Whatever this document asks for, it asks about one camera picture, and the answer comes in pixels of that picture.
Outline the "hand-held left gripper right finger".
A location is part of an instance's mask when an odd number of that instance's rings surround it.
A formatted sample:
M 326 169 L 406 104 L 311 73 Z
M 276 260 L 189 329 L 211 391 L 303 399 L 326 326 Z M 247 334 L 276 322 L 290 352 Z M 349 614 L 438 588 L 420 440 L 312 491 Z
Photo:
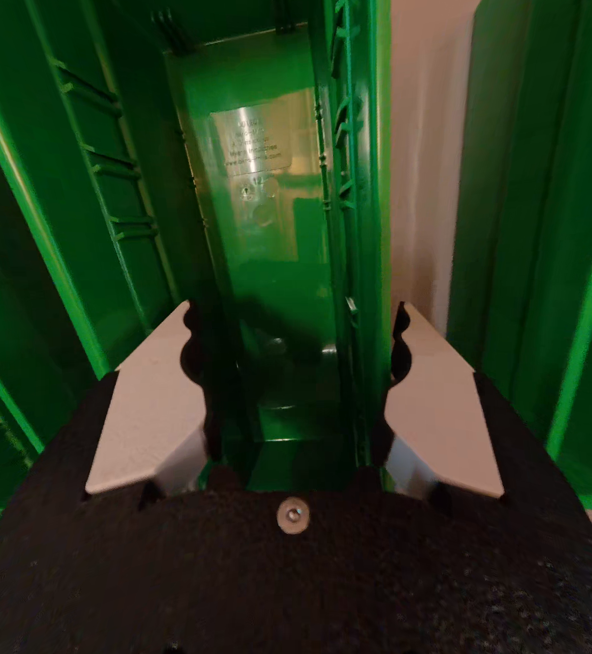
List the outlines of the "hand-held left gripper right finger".
M 383 488 L 428 498 L 446 485 L 501 498 L 474 369 L 411 303 L 398 305 L 389 364 L 373 436 Z

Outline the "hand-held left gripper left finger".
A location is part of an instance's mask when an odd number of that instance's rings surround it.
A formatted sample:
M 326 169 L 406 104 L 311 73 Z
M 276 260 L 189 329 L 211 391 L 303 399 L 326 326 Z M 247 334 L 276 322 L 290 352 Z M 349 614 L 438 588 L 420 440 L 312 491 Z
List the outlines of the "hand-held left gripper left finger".
M 89 495 L 152 482 L 168 496 L 196 492 L 211 458 L 203 381 L 185 361 L 198 342 L 197 305 L 180 303 L 117 367 L 85 484 Z

